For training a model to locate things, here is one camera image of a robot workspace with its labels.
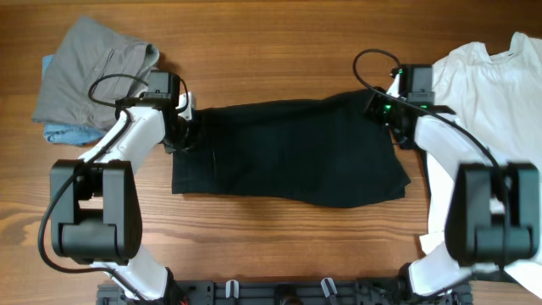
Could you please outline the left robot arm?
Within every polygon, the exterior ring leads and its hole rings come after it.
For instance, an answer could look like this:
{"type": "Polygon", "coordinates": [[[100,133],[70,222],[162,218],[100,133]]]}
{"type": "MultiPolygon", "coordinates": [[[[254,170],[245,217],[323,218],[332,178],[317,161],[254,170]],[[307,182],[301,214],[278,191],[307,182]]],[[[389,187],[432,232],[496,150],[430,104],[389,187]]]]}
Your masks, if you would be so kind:
{"type": "Polygon", "coordinates": [[[176,74],[153,70],[142,93],[118,99],[117,121],[94,148],[51,169],[38,251],[65,274],[103,272],[134,304],[187,304],[172,272],[142,245],[134,175],[158,144],[184,151],[194,137],[193,98],[176,74]]]}

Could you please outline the black shorts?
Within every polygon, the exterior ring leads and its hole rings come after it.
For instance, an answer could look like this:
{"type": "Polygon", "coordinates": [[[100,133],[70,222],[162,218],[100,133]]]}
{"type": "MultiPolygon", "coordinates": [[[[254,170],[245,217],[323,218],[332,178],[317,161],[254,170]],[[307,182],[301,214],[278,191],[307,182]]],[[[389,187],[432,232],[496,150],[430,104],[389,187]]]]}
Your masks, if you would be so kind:
{"type": "Polygon", "coordinates": [[[332,208],[403,198],[410,179],[389,132],[364,113],[372,95],[199,110],[194,144],[174,153],[172,191],[332,208]]]}

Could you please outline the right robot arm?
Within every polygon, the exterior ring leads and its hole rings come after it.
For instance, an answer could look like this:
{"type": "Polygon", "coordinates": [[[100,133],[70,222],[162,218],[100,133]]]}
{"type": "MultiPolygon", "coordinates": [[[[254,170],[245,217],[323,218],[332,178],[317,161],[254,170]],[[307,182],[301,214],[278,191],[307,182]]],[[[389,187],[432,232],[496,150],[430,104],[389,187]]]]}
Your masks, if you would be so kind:
{"type": "Polygon", "coordinates": [[[521,161],[499,164],[447,108],[434,105],[432,69],[393,68],[388,91],[374,88],[368,113],[393,128],[400,141],[417,144],[453,179],[439,207],[443,230],[434,247],[406,268],[412,294],[444,294],[474,275],[511,277],[541,294],[541,189],[539,171],[521,161]]]}

